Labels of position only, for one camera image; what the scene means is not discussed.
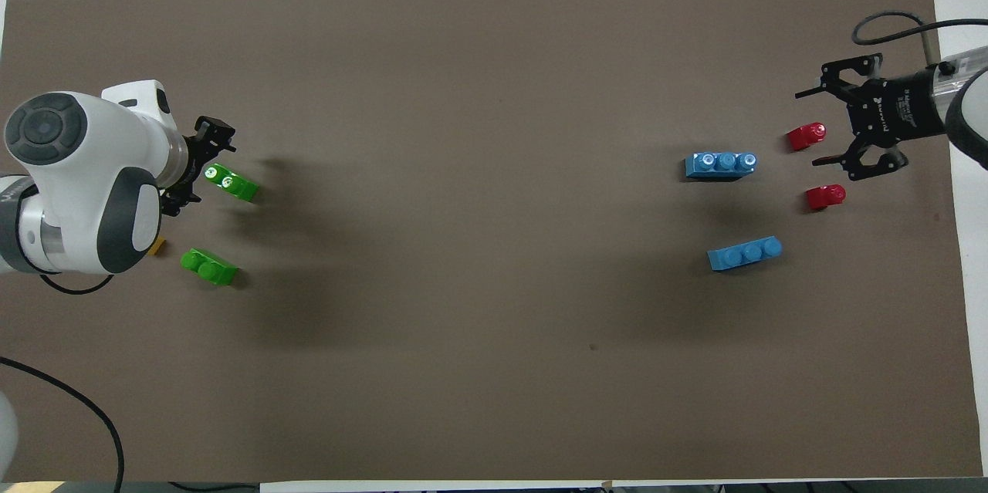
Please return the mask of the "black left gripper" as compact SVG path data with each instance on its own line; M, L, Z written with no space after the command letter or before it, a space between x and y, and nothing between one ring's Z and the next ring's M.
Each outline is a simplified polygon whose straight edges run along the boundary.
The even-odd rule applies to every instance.
M216 158L221 152L236 152L232 145L235 130L225 121L200 116L195 121L195 135L170 137L168 160L160 174L160 212L178 216L189 204L200 204L194 193L195 180L200 177L205 158Z

